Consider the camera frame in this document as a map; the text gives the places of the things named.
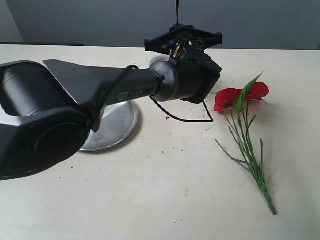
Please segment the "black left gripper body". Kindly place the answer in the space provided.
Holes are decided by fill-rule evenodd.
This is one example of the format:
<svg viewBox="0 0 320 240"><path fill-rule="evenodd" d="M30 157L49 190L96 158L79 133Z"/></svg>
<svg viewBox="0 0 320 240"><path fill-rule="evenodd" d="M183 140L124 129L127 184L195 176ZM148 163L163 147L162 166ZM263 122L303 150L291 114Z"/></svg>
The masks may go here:
<svg viewBox="0 0 320 240"><path fill-rule="evenodd" d="M176 24L169 32L144 40L144 50L169 56L172 59L204 59L206 49L223 42L221 32L211 33L192 25Z"/></svg>

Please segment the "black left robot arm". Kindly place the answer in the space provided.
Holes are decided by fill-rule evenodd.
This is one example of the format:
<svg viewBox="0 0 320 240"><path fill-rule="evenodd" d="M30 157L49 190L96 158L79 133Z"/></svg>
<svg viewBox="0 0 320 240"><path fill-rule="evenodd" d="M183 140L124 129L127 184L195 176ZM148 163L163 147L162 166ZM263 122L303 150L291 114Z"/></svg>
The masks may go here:
<svg viewBox="0 0 320 240"><path fill-rule="evenodd" d="M0 178L32 176L67 160L100 128L105 107L150 97L155 103L203 103L221 76L206 54L223 35L175 24L144 40L168 56L146 69L74 64L57 59L0 66Z"/></svg>

